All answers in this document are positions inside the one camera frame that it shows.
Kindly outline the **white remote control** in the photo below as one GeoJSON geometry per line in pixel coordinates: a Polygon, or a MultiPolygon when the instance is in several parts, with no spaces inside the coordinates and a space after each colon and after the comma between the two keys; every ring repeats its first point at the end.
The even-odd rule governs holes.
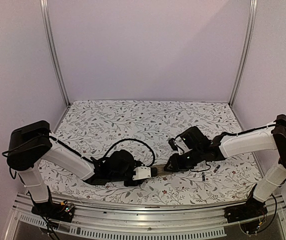
{"type": "Polygon", "coordinates": [[[171,172],[164,170],[164,165],[157,165],[155,168],[157,169],[157,176],[166,176],[171,174],[171,172]]]}

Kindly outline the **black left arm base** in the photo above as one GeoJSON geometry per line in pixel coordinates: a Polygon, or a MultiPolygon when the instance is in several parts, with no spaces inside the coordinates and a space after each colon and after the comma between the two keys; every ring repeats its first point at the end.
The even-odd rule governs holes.
{"type": "Polygon", "coordinates": [[[71,223],[75,214],[75,205],[64,200],[60,203],[53,202],[52,194],[48,190],[48,198],[45,202],[35,202],[32,197],[33,207],[31,212],[35,215],[61,222],[71,223]]]}

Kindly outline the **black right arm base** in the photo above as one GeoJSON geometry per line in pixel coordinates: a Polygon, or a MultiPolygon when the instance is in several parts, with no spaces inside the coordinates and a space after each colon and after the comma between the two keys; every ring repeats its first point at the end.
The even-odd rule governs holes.
{"type": "Polygon", "coordinates": [[[228,223],[242,222],[240,229],[247,235],[259,232],[266,221],[268,210],[265,202],[249,197],[243,204],[229,206],[224,209],[224,217],[228,223]]]}

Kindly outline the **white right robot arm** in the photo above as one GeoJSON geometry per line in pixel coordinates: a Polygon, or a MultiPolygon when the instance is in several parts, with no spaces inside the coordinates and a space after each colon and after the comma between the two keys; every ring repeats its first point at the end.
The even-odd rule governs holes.
{"type": "Polygon", "coordinates": [[[265,150],[276,150],[279,159],[251,190],[249,201],[242,206],[245,218],[261,210],[269,196],[286,181],[286,115],[264,126],[239,133],[222,132],[212,140],[192,126],[168,141],[176,152],[164,166],[166,172],[187,171],[198,163],[223,161],[233,156],[265,150]]]}

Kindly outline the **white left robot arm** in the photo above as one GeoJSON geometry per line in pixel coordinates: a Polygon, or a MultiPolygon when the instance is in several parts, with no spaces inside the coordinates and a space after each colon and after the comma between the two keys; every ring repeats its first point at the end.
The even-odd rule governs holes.
{"type": "Polygon", "coordinates": [[[2,152],[2,156],[9,168],[18,173],[46,217],[53,217],[58,210],[42,179],[41,160],[58,165],[92,186],[123,182],[126,187],[136,187],[158,173],[152,164],[144,165],[126,150],[106,152],[100,159],[88,158],[59,140],[45,120],[15,129],[10,135],[8,150],[2,152]]]}

